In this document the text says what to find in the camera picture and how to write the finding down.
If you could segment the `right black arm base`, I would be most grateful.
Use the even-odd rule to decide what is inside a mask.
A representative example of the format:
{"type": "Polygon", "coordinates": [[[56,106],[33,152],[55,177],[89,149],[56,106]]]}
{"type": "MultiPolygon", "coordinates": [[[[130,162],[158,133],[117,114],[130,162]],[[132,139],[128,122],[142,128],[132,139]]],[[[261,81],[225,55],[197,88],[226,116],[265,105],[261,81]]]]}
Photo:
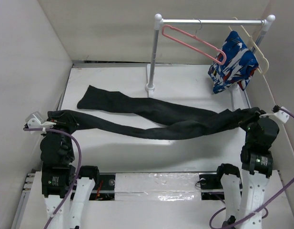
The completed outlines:
{"type": "Polygon", "coordinates": [[[217,180],[215,173],[202,173],[199,174],[199,181],[196,187],[201,192],[202,200],[224,200],[223,187],[221,182],[217,180]]]}

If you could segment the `white clothes rack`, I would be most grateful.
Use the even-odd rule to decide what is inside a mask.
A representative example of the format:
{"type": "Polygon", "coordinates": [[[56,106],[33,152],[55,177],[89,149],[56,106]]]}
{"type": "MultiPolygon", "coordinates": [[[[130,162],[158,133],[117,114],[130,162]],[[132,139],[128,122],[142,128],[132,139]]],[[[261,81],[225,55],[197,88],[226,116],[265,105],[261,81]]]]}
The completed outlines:
{"type": "Polygon", "coordinates": [[[206,76],[207,65],[157,63],[158,41],[165,27],[179,25],[232,26],[242,25],[256,40],[264,20],[181,20],[164,19],[162,15],[154,16],[154,35],[152,58],[147,65],[147,84],[145,90],[149,98],[179,102],[182,105],[221,111],[225,108],[249,108],[251,106],[247,92],[239,86],[230,87],[223,96],[215,95],[210,90],[210,80],[206,76]]]}

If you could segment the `cream plastic hanger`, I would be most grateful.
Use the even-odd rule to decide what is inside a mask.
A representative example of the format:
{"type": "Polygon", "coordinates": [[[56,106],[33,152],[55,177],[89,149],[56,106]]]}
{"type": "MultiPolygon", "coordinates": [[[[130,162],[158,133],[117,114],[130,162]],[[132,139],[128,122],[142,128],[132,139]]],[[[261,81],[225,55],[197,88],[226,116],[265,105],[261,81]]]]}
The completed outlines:
{"type": "Polygon", "coordinates": [[[248,33],[248,31],[245,29],[245,27],[242,25],[239,25],[239,28],[236,29],[237,32],[240,33],[240,37],[246,44],[246,46],[251,50],[251,52],[255,55],[257,61],[260,62],[259,67],[258,67],[258,72],[264,76],[268,69],[269,69],[269,61],[267,58],[264,56],[263,52],[260,50],[259,46],[261,44],[261,41],[265,37],[266,33],[268,32],[271,24],[273,23],[273,18],[272,16],[268,16],[267,19],[264,20],[261,24],[261,28],[258,31],[258,37],[256,40],[253,39],[253,36],[248,33]]]}

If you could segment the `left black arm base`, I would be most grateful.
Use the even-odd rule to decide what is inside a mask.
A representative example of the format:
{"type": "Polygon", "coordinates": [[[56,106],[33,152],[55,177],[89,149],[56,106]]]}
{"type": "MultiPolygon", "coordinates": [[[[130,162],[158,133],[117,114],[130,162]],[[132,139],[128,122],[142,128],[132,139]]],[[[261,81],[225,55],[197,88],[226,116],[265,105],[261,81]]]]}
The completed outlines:
{"type": "Polygon", "coordinates": [[[82,177],[88,177],[95,181],[89,200],[109,201],[115,199],[115,173],[100,173],[97,166],[82,166],[79,178],[82,177]]]}

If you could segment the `blue patterned garment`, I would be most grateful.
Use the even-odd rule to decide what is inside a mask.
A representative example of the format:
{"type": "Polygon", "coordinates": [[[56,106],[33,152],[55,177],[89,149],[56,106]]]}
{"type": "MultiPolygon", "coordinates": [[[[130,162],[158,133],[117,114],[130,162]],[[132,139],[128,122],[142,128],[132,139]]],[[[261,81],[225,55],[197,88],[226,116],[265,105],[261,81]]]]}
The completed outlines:
{"type": "Polygon", "coordinates": [[[259,63],[255,55],[247,48],[236,31],[231,31],[222,46],[226,54],[226,61],[223,65],[213,62],[208,70],[212,79],[213,93],[218,94],[233,84],[238,84],[244,90],[259,63]]]}

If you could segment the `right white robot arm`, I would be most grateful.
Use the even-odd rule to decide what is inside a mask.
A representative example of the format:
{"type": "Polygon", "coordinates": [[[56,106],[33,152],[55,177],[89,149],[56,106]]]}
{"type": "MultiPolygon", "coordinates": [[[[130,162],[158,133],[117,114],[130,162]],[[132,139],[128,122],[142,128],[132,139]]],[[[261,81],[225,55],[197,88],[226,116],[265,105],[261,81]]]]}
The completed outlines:
{"type": "Polygon", "coordinates": [[[221,164],[214,181],[223,188],[225,198],[224,229],[260,229],[265,189],[272,175],[274,161],[270,147],[279,133],[278,124],[263,117],[249,123],[240,158],[242,168],[221,164]]]}

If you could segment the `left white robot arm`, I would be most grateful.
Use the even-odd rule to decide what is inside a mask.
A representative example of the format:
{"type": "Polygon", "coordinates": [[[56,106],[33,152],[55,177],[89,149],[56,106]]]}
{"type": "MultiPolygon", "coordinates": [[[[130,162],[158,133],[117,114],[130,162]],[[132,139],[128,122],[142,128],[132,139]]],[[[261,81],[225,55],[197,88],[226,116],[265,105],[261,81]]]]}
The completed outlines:
{"type": "Polygon", "coordinates": [[[100,185],[97,166],[82,166],[78,147],[78,164],[73,146],[78,141],[65,129],[47,129],[41,141],[41,190],[47,212],[46,229],[80,229],[81,219],[91,192],[100,185]]]}

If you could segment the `black trousers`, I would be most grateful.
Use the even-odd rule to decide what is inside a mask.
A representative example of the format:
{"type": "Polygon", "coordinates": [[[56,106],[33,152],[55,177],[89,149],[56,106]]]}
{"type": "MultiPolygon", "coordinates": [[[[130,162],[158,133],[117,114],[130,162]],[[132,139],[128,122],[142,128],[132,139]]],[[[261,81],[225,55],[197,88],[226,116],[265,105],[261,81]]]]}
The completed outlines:
{"type": "Polygon", "coordinates": [[[77,103],[77,108],[77,111],[48,111],[47,116],[49,120],[69,126],[71,133],[100,129],[141,139],[187,140],[244,127],[265,113],[258,107],[235,111],[226,109],[217,113],[154,98],[132,98],[118,91],[106,91],[91,85],[77,103]],[[86,114],[85,110],[137,115],[159,127],[142,129],[120,125],[86,114]]]}

